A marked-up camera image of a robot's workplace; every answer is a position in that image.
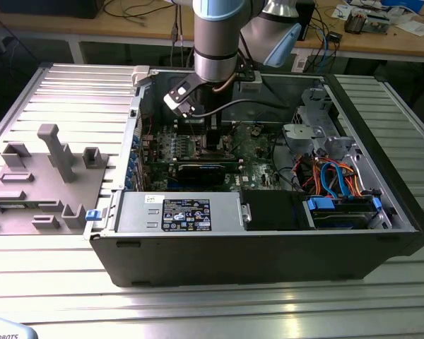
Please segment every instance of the blue latch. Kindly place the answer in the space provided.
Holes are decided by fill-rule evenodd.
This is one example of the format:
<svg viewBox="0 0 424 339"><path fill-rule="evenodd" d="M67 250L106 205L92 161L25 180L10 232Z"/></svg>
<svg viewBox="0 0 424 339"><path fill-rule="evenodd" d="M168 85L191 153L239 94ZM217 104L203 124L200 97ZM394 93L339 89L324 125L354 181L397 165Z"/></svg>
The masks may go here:
<svg viewBox="0 0 424 339"><path fill-rule="evenodd" d="M124 180L124 185L126 187L126 189L132 189L132 182L130 181L129 178L126 177L126 179Z"/></svg>
<svg viewBox="0 0 424 339"><path fill-rule="evenodd" d="M101 221L102 220L102 210L87 210L86 221Z"/></svg>
<svg viewBox="0 0 424 339"><path fill-rule="evenodd" d="M382 202L378 198L373 198L372 202L374 203L375 208L380 212L382 210Z"/></svg>
<svg viewBox="0 0 424 339"><path fill-rule="evenodd" d="M334 210L334 203L331 198L312 197L307 201L310 210Z"/></svg>
<svg viewBox="0 0 424 339"><path fill-rule="evenodd" d="M135 148L139 144L140 140L138 136L132 138L132 147Z"/></svg>

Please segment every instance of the desk leg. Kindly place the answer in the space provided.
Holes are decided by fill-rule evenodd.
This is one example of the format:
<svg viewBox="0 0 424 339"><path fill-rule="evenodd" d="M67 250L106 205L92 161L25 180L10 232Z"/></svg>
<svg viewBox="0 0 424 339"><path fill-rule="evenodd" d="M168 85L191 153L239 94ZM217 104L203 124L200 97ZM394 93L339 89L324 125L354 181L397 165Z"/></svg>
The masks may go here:
<svg viewBox="0 0 424 339"><path fill-rule="evenodd" d="M85 57L83 56L82 49L79 41L68 40L69 49L71 50L72 59L75 64L84 64Z"/></svg>
<svg viewBox="0 0 424 339"><path fill-rule="evenodd" d="M291 71L293 73L303 73L309 55L311 55L311 51L309 49L298 49L296 51L295 60Z"/></svg>

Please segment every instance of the power supply label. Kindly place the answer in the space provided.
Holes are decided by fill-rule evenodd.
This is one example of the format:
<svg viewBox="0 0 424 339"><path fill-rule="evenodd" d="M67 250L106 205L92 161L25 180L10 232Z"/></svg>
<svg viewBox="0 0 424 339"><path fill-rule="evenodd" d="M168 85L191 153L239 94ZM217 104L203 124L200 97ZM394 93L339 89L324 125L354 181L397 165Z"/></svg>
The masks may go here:
<svg viewBox="0 0 424 339"><path fill-rule="evenodd" d="M162 230L165 232L211 231L211 204L208 199L163 201Z"/></svg>

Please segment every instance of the black box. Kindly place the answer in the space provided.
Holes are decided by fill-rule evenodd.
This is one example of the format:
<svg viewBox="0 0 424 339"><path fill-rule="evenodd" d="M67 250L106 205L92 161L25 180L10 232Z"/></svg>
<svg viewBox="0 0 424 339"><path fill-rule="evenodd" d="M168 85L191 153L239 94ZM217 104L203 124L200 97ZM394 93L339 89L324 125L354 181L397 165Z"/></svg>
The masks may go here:
<svg viewBox="0 0 424 339"><path fill-rule="evenodd" d="M0 12L94 19L104 0L0 0Z"/></svg>
<svg viewBox="0 0 424 339"><path fill-rule="evenodd" d="M249 206L251 221L247 231L293 231L310 228L303 195L295 191L243 189L241 202Z"/></svg>
<svg viewBox="0 0 424 339"><path fill-rule="evenodd" d="M314 0L297 0L297 5L295 7L299 15L298 23L302 26L302 30L297 39L299 41L303 41L306 37L315 6Z"/></svg>

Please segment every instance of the computer tower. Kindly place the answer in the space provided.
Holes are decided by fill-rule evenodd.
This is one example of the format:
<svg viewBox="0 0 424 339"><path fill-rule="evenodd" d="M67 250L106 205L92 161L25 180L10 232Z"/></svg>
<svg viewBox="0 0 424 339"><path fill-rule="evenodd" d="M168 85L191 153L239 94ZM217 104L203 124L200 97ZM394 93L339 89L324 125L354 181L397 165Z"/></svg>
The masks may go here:
<svg viewBox="0 0 424 339"><path fill-rule="evenodd" d="M311 17L314 13L315 2L314 0L297 0L297 5L295 7L299 15L298 23L302 26L297 40L303 41L306 38Z"/></svg>
<svg viewBox="0 0 424 339"><path fill-rule="evenodd" d="M94 19L104 0L0 0L0 12Z"/></svg>

